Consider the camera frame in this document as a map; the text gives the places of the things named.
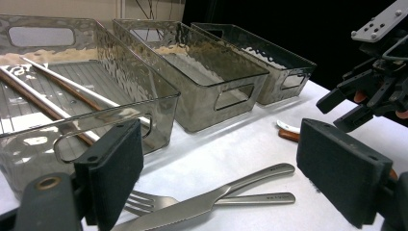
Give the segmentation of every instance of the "robotic hand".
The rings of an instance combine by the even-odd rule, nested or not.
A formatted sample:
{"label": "robotic hand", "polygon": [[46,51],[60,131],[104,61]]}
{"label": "robotic hand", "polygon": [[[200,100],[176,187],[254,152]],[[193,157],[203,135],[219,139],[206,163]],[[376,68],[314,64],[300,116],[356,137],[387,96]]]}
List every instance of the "robotic hand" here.
{"label": "robotic hand", "polygon": [[408,110],[408,27],[405,16],[408,0],[397,0],[359,31],[351,33],[362,41],[360,50],[371,59],[344,75],[344,81],[322,97],[317,107],[327,114],[358,90],[368,99],[334,121],[344,132],[351,132],[373,116],[389,111]]}

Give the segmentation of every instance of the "butter knife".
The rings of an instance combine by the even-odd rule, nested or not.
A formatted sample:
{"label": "butter knife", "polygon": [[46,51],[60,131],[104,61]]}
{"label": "butter knife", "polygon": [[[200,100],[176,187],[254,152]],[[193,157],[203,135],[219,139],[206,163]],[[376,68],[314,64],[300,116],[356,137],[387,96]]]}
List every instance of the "butter knife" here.
{"label": "butter knife", "polygon": [[149,230],[159,228],[171,223],[203,215],[210,212],[213,209],[213,205],[219,199],[241,189],[242,187],[267,177],[290,174],[293,172],[294,167],[286,163],[267,167],[263,170],[244,176],[239,180],[221,186],[213,191],[203,193],[196,197],[181,201],[177,204],[137,218],[130,225],[131,230]]}

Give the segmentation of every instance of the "white table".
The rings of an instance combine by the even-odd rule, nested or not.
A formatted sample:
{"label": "white table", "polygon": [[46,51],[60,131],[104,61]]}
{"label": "white table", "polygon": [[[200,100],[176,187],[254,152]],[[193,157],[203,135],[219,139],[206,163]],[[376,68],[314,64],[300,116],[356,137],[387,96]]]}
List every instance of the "white table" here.
{"label": "white table", "polygon": [[[328,90],[309,81],[298,97],[264,108],[255,105],[249,113],[195,134],[184,132],[175,122],[169,146],[145,156],[135,190],[182,201],[265,167],[289,163],[296,167],[294,175],[264,180],[234,194],[290,192],[296,202],[279,206],[216,206],[211,213],[159,230],[359,230],[297,168],[297,143],[277,135],[277,119],[297,127],[303,117],[332,124],[355,107],[345,101],[324,115],[316,103],[326,93]],[[349,135],[394,160],[397,174],[408,170],[406,127],[385,117],[375,117]],[[18,206],[3,176],[0,194],[0,213]],[[130,219],[135,217],[123,212],[114,230],[129,230]],[[366,225],[363,230],[380,230],[382,223],[383,218],[377,215],[374,225]]]}

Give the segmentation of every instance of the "plastic storage bin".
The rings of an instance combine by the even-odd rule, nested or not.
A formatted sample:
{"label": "plastic storage bin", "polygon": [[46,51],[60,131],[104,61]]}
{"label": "plastic storage bin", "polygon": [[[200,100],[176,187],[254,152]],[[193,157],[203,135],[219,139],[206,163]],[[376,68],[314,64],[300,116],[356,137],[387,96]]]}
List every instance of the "plastic storage bin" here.
{"label": "plastic storage bin", "polygon": [[114,19],[114,32],[181,91],[175,120],[186,132],[251,111],[268,75],[181,22]]}
{"label": "plastic storage bin", "polygon": [[[87,95],[94,110],[20,56],[117,105]],[[89,147],[79,136],[138,117],[143,154],[169,143],[180,92],[93,19],[0,15],[0,67],[5,80],[17,77],[70,115],[53,120],[0,82],[0,168],[17,198],[41,175],[72,172],[69,162]]]}
{"label": "plastic storage bin", "polygon": [[268,105],[299,96],[316,65],[232,24],[193,22],[191,27],[269,70],[257,102]]}

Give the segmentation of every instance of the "metal fork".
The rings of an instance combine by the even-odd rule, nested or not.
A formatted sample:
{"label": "metal fork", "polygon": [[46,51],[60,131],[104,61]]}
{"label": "metal fork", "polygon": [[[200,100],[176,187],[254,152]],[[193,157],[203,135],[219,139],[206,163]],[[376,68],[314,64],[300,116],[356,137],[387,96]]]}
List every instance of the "metal fork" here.
{"label": "metal fork", "polygon": [[[160,196],[132,191],[124,210],[141,217],[178,202],[178,200],[170,196]],[[279,192],[225,197],[218,200],[216,205],[291,204],[294,202],[295,198],[292,193]]]}

